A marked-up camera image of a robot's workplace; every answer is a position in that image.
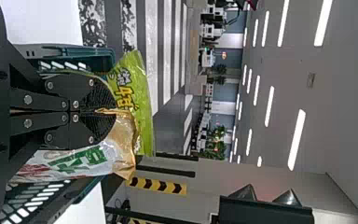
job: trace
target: yellow and black hazard stripe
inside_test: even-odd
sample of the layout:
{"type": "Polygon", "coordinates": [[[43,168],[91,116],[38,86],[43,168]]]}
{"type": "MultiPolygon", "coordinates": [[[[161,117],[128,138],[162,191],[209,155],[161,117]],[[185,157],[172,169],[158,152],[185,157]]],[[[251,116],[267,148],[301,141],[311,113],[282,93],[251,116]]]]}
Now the yellow and black hazard stripe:
{"type": "Polygon", "coordinates": [[[153,190],[161,193],[187,195],[187,185],[166,182],[155,179],[146,179],[141,177],[134,177],[132,180],[127,180],[128,187],[137,189],[153,190]]]}
{"type": "Polygon", "coordinates": [[[129,224],[160,224],[160,223],[131,218],[129,224]]]}

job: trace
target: bolt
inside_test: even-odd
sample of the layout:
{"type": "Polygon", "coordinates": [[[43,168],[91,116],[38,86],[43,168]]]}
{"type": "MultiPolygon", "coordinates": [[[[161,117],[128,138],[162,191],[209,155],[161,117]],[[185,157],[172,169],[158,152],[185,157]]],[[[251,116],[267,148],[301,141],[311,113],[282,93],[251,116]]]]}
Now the bolt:
{"type": "Polygon", "coordinates": [[[66,117],[66,115],[62,115],[61,120],[62,122],[66,122],[68,120],[68,117],[66,117]]]}
{"type": "Polygon", "coordinates": [[[79,116],[74,115],[73,121],[74,121],[74,123],[78,123],[79,122],[79,116]]]}
{"type": "Polygon", "coordinates": [[[52,82],[48,82],[48,89],[52,90],[54,88],[54,84],[52,82]]]}
{"type": "Polygon", "coordinates": [[[31,128],[32,127],[32,120],[31,119],[26,119],[24,121],[24,127],[27,128],[27,129],[31,128]]]}
{"type": "Polygon", "coordinates": [[[74,109],[78,109],[79,108],[79,102],[78,101],[74,101],[74,109]]]}
{"type": "Polygon", "coordinates": [[[32,96],[30,96],[30,95],[25,95],[24,96],[24,103],[26,104],[26,105],[30,105],[31,103],[32,103],[32,96]]]}
{"type": "Polygon", "coordinates": [[[46,140],[48,140],[48,142],[51,142],[53,140],[53,135],[51,133],[48,133],[48,135],[46,136],[46,140]]]}
{"type": "Polygon", "coordinates": [[[94,137],[93,137],[93,136],[91,136],[91,137],[89,138],[89,143],[90,143],[90,144],[93,144],[93,143],[94,143],[94,137]]]}

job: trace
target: screw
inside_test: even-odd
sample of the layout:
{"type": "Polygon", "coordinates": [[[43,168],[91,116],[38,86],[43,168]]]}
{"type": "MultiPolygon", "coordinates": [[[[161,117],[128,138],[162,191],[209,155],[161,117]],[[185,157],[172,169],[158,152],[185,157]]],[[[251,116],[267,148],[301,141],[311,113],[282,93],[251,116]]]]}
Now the screw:
{"type": "Polygon", "coordinates": [[[74,109],[78,109],[79,108],[79,102],[78,101],[74,101],[74,109]]]}
{"type": "Polygon", "coordinates": [[[24,121],[24,127],[27,128],[27,129],[31,128],[32,127],[32,120],[31,119],[26,119],[24,121]]]}
{"type": "Polygon", "coordinates": [[[54,84],[52,82],[48,82],[48,89],[52,90],[54,88],[54,84]]]}
{"type": "Polygon", "coordinates": [[[66,115],[62,115],[61,120],[62,122],[66,122],[68,120],[68,117],[66,117],[66,115]]]}
{"type": "Polygon", "coordinates": [[[48,142],[51,142],[53,140],[53,135],[51,133],[48,133],[48,135],[46,136],[46,140],[48,140],[48,142]]]}
{"type": "Polygon", "coordinates": [[[91,137],[89,138],[89,143],[90,143],[90,144],[93,144],[93,143],[94,143],[94,137],[93,137],[93,136],[91,136],[91,137]]]}
{"type": "Polygon", "coordinates": [[[6,72],[0,71],[0,79],[5,80],[5,79],[7,79],[7,77],[8,77],[8,75],[6,72]]]}
{"type": "Polygon", "coordinates": [[[32,96],[30,96],[30,95],[25,95],[24,96],[24,103],[26,104],[26,105],[30,105],[31,103],[32,103],[32,96]]]}
{"type": "Polygon", "coordinates": [[[79,116],[74,115],[73,121],[74,121],[74,123],[78,123],[79,122],[79,116]]]}

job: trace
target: wall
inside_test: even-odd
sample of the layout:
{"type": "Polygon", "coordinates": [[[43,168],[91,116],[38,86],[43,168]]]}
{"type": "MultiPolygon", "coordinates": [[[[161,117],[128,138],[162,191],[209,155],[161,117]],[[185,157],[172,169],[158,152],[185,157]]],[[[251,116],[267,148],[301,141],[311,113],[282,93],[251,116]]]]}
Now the wall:
{"type": "Polygon", "coordinates": [[[261,76],[258,106],[243,91],[246,111],[240,125],[240,146],[245,148],[250,127],[254,129],[251,154],[245,162],[287,167],[298,109],[307,112],[297,155],[296,171],[329,172],[358,206],[358,2],[333,1],[324,45],[315,48],[322,0],[290,1],[281,48],[277,47],[283,0],[263,1],[252,15],[249,27],[259,19],[257,47],[249,48],[248,35],[244,62],[261,76]],[[260,40],[265,10],[270,11],[265,48],[260,40]],[[316,73],[313,89],[306,87],[309,73],[316,73]],[[269,87],[275,86],[270,124],[264,127],[269,87]]]}
{"type": "Polygon", "coordinates": [[[199,162],[144,159],[142,164],[196,171],[196,178],[176,177],[137,171],[138,176],[187,183],[187,195],[176,196],[127,188],[133,211],[186,221],[208,223],[210,213],[218,213],[220,195],[228,195],[252,183],[260,201],[271,202],[293,188],[305,206],[316,208],[329,218],[358,223],[358,211],[327,175],[289,172],[287,169],[257,168],[248,164],[200,159],[199,162]]]}

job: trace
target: ceiling light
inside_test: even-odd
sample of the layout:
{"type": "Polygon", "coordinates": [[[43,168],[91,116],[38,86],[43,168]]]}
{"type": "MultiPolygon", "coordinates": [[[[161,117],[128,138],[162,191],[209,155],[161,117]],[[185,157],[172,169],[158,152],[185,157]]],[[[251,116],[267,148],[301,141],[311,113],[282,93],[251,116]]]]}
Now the ceiling light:
{"type": "Polygon", "coordinates": [[[246,145],[246,156],[249,156],[249,151],[250,151],[250,149],[251,149],[252,134],[253,134],[252,129],[249,129],[249,133],[248,133],[248,143],[247,143],[247,145],[246,145]]]}
{"type": "Polygon", "coordinates": [[[255,20],[254,48],[255,48],[255,43],[257,42],[257,29],[258,29],[258,19],[255,20]]]}
{"type": "Polygon", "coordinates": [[[290,0],[284,0],[282,20],[281,20],[281,28],[279,30],[279,36],[278,36],[278,47],[281,47],[282,42],[283,42],[284,28],[286,26],[286,19],[287,19],[287,11],[289,9],[289,2],[290,2],[290,0]]]}
{"type": "Polygon", "coordinates": [[[240,102],[240,114],[238,114],[238,120],[241,120],[242,116],[242,102],[240,102]]]}
{"type": "Polygon", "coordinates": [[[251,91],[251,82],[252,82],[252,68],[249,69],[248,87],[246,88],[246,93],[248,93],[248,94],[251,91]]]}
{"type": "Polygon", "coordinates": [[[269,11],[266,12],[266,19],[264,20],[263,39],[261,40],[261,47],[266,46],[267,30],[269,28],[269,11]]]}
{"type": "Polygon", "coordinates": [[[324,43],[324,35],[332,5],[333,0],[324,0],[322,4],[321,17],[319,18],[318,29],[316,30],[315,42],[313,44],[315,47],[320,47],[324,43]]]}
{"type": "Polygon", "coordinates": [[[234,143],[234,155],[237,155],[238,138],[235,139],[234,143]]]}
{"type": "Polygon", "coordinates": [[[275,92],[275,88],[273,86],[271,86],[271,88],[269,88],[266,120],[264,121],[264,124],[266,125],[266,127],[269,126],[269,116],[271,115],[272,101],[274,100],[274,92],[275,92]]]}
{"type": "Polygon", "coordinates": [[[237,104],[235,105],[235,110],[238,110],[239,102],[240,102],[240,94],[238,93],[237,94],[237,104]]]}
{"type": "Polygon", "coordinates": [[[234,130],[232,131],[232,141],[234,142],[235,138],[235,130],[237,129],[237,126],[234,126],[234,130]]]}
{"type": "Polygon", "coordinates": [[[306,117],[306,113],[304,112],[304,110],[300,109],[298,111],[295,134],[293,135],[292,147],[290,148],[289,160],[287,162],[287,165],[289,166],[289,169],[291,171],[293,171],[295,169],[298,146],[300,145],[301,134],[302,134],[302,131],[304,128],[305,117],[306,117]]]}
{"type": "Polygon", "coordinates": [[[261,156],[259,156],[258,160],[257,160],[257,167],[261,167],[261,163],[263,163],[263,158],[261,158],[261,156]]]}
{"type": "Polygon", "coordinates": [[[245,65],[243,67],[243,74],[242,74],[242,86],[245,85],[245,80],[246,80],[246,71],[248,70],[248,65],[245,65]]]}
{"type": "Polygon", "coordinates": [[[255,80],[255,98],[254,98],[254,106],[257,106],[257,98],[258,98],[258,88],[260,85],[260,76],[257,76],[255,80]]]}
{"type": "Polygon", "coordinates": [[[246,47],[246,37],[248,36],[248,27],[245,28],[245,32],[243,32],[243,47],[246,47]]]}

